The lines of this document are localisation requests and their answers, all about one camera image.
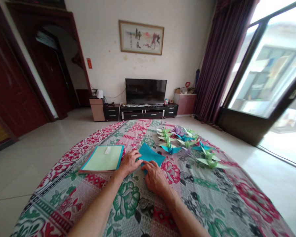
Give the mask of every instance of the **tv screen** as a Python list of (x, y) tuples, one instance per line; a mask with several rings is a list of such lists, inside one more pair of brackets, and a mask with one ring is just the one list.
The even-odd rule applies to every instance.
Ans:
[(167, 80), (126, 78), (127, 104), (161, 104), (164, 101)]

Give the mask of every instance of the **framed painting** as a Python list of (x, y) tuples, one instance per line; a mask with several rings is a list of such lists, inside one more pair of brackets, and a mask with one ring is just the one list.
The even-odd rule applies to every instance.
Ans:
[(162, 55), (164, 27), (119, 21), (121, 51)]

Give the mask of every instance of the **round table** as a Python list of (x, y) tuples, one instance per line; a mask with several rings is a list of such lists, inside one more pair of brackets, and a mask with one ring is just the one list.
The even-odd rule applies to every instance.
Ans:
[[(161, 165), (169, 184), (211, 236), (294, 236), (268, 197), (228, 155), (201, 138), (229, 169), (206, 168), (202, 152), (183, 149), (170, 155), (158, 144), (156, 129), (173, 129), (161, 120), (118, 122), (93, 133), (59, 160), (31, 196), (12, 236), (65, 236), (109, 181), (111, 173), (79, 173), (95, 145), (124, 145), (126, 152), (147, 143), (165, 157)], [(177, 236), (163, 200), (147, 189), (138, 168), (127, 176), (111, 207), (104, 236)]]

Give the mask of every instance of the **curtain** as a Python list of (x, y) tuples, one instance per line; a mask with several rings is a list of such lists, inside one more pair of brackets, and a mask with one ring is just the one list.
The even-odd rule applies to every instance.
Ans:
[(224, 89), (258, 0), (218, 0), (196, 86), (194, 112), (215, 124)]

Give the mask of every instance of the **red paper sign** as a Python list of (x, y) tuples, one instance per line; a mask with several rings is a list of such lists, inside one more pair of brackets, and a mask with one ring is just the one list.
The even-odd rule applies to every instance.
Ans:
[(88, 62), (89, 69), (92, 69), (91, 59), (86, 58), (86, 61)]

